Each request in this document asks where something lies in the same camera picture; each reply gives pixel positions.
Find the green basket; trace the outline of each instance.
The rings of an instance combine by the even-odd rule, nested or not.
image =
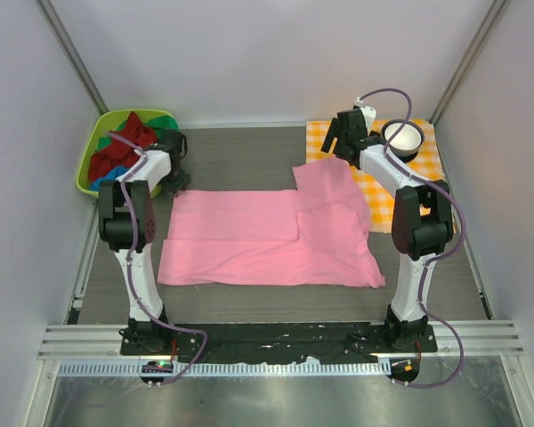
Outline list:
[[[79,168],[77,169],[75,184],[77,185],[79,191],[89,194],[95,198],[99,198],[98,191],[92,191],[89,189],[90,182],[88,172],[91,156],[97,150],[99,138],[103,136],[105,132],[114,131],[117,129],[121,123],[127,120],[129,114],[131,114],[131,111],[134,111],[143,123],[146,123],[152,118],[156,117],[172,117],[168,111],[163,111],[161,109],[115,109],[99,117],[99,120],[97,120],[95,127],[89,135],[89,141],[87,141],[87,145],[85,146],[85,150],[81,156]],[[152,197],[156,197],[160,193],[160,190],[162,189],[157,186],[154,190],[152,190],[150,195]]]

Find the yellow checkered cloth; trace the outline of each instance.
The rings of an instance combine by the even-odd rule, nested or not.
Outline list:
[[[387,122],[388,120],[376,120],[372,126],[372,130],[379,132]],[[409,162],[408,166],[429,180],[443,179],[444,175],[441,168],[441,160],[439,159],[439,151],[437,151],[437,142],[435,142],[433,125],[422,119],[412,120],[412,122],[423,129],[425,141],[421,149],[419,149],[417,157]],[[331,154],[320,151],[324,137],[327,136],[329,126],[330,122],[327,121],[307,122],[306,163],[332,156]],[[372,212],[372,225],[370,230],[382,233],[391,232],[393,198],[367,173],[363,173],[353,167],[352,176],[366,197],[370,211]]]

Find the blue cloth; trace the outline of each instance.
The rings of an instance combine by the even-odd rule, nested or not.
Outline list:
[[[101,178],[99,178],[97,181],[93,182],[90,186],[89,186],[89,189],[92,190],[92,191],[99,191],[99,186],[101,185],[101,182],[102,181],[105,181],[105,180],[115,180],[116,178],[118,178],[119,176],[121,176],[123,173],[125,173],[126,171],[128,171],[128,167],[124,167],[124,166],[117,166],[115,169],[113,169],[112,171],[110,171],[109,173],[107,173],[105,176],[102,176]]]

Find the white wall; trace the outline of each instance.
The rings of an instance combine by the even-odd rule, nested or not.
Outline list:
[[[489,302],[534,370],[534,1],[511,2],[437,140]]]
[[[428,118],[490,0],[53,0],[110,109],[181,125],[330,117],[404,88]],[[395,95],[372,101],[405,112]]]
[[[95,118],[34,2],[0,1],[0,427],[20,425],[45,325],[69,303],[92,208],[73,177]]]

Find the pink towel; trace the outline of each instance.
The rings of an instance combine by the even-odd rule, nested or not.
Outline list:
[[[383,286],[368,204],[348,165],[331,157],[293,173],[297,190],[181,193],[158,282]]]

